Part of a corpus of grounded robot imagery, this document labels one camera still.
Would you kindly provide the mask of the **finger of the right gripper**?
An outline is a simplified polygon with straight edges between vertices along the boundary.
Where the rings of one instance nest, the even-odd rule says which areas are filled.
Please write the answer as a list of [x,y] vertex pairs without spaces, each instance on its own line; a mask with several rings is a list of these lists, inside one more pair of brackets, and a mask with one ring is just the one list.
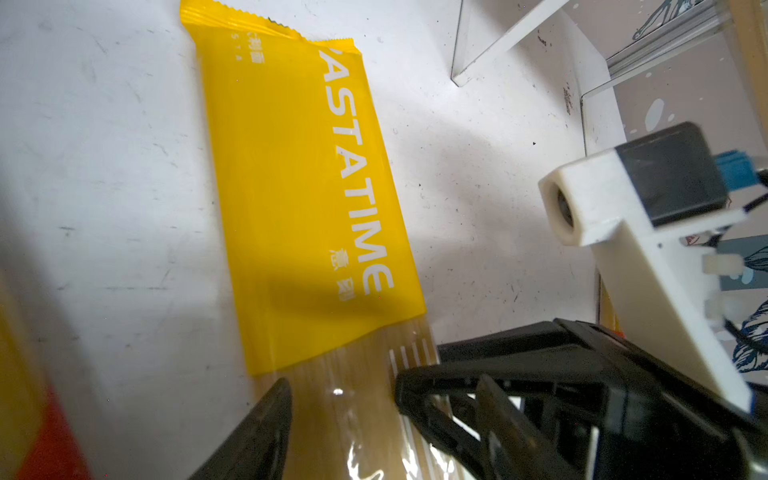
[[407,369],[397,408],[477,479],[612,479],[618,378],[573,326],[523,327],[491,357]]

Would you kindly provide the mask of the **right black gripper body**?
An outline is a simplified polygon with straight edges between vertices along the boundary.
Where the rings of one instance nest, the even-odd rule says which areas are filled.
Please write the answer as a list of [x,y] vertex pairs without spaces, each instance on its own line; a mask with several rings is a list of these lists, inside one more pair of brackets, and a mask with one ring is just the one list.
[[652,359],[609,330],[588,325],[605,368],[600,419],[587,456],[590,479],[764,479],[767,426]]

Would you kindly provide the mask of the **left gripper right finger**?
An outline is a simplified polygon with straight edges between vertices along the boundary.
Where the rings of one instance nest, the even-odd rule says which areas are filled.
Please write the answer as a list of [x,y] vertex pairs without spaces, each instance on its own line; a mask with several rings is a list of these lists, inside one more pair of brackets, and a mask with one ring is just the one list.
[[475,400],[484,479],[582,477],[490,376],[479,378]]

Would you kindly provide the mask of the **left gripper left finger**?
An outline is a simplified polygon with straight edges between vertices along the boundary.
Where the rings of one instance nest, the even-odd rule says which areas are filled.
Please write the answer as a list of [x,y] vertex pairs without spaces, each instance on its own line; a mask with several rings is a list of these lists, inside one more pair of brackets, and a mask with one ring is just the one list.
[[290,383],[280,378],[190,479],[281,479],[292,407]]

